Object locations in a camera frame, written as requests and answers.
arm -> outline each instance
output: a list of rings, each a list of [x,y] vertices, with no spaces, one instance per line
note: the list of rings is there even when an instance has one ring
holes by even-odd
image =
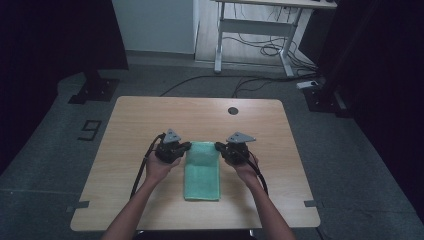
[[[255,171],[253,171],[253,169],[248,164],[237,165],[233,167],[236,170],[238,176],[241,178],[241,180],[243,180],[252,193],[256,208],[258,210],[259,219],[261,220],[261,224],[265,230],[267,239],[296,239],[283,216],[281,216],[278,209],[263,190]]]
[[[179,158],[174,163],[167,164],[161,162],[154,153],[149,155],[143,184],[110,224],[102,240],[132,239],[151,193],[180,161]]]

wooden table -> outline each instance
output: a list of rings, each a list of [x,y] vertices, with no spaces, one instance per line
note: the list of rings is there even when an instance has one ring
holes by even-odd
[[[237,115],[228,112],[239,110]],[[278,100],[120,97],[76,209],[75,231],[106,230],[127,203],[142,156],[160,133],[174,129],[182,141],[225,142],[236,131],[251,135],[269,195],[291,227],[317,227],[313,200],[283,106]],[[220,159],[221,199],[185,201],[185,161],[155,189],[140,230],[251,229],[261,227],[253,198],[232,167]]]

floor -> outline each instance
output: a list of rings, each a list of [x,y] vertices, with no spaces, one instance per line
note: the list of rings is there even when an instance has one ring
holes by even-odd
[[[129,71],[101,72],[121,80],[111,102],[67,104],[84,83],[82,74],[59,84],[45,119],[0,176],[0,239],[100,238],[102,232],[72,231],[70,222],[119,96],[159,96],[186,79],[215,76],[187,82],[165,96],[228,98],[240,81],[230,76],[281,76],[270,67],[232,64],[217,76],[210,63],[193,60],[130,56],[129,61]],[[316,229],[299,228],[294,229],[297,239],[424,239],[423,224],[355,121],[310,112],[296,89],[301,81],[262,88],[263,81],[251,82],[245,87],[258,90],[239,94],[284,105],[321,218],[322,236]],[[85,136],[86,120],[102,121],[91,142],[77,140]],[[266,239],[260,229],[255,232],[259,240]]]
[[[218,41],[218,19],[219,9],[218,3],[214,1],[199,1],[200,8],[200,26],[196,46],[197,61],[214,61],[215,49]],[[257,21],[270,22],[292,22],[295,18],[295,13],[298,9],[273,7],[273,6],[258,6],[248,4],[226,4],[225,17],[237,18]],[[308,23],[312,10],[305,9],[302,12],[299,20],[299,26],[294,37],[294,44],[291,46],[291,51],[295,51],[297,56],[302,60],[308,59],[299,51],[296,51],[297,45],[300,43],[305,27]],[[223,35],[223,62],[227,63],[244,63],[256,65],[272,65],[280,66],[281,60],[278,55],[266,56],[261,54],[260,47],[252,47],[242,44],[237,40],[244,40],[250,45],[263,46],[270,44],[270,36],[224,33]],[[283,46],[284,40],[273,40],[273,44]],[[272,49],[265,49],[267,54],[275,54]]]

black curtain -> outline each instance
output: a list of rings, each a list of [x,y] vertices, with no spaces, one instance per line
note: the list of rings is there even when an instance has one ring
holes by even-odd
[[[341,1],[319,67],[424,222],[423,12],[418,0]]]
[[[0,173],[49,110],[63,78],[128,69],[110,0],[0,3]]]

desk leg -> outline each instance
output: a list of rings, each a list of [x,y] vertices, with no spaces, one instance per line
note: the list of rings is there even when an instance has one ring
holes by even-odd
[[[216,52],[215,52],[215,73],[221,73],[221,65],[222,65],[222,24],[221,23],[224,21],[224,10],[225,10],[225,3],[223,2],[221,6],[221,15],[219,17],[218,45],[216,46]]]
[[[296,33],[297,26],[299,24],[300,15],[302,15],[302,8],[299,8],[297,11],[296,19],[293,21],[292,26],[290,28],[289,39],[287,39],[284,44],[283,51],[280,52],[281,62],[283,63],[284,70],[286,71],[286,75],[288,77],[294,77],[293,70],[290,65],[290,59],[288,57],[288,52],[290,50],[290,45],[293,42],[294,34]]]

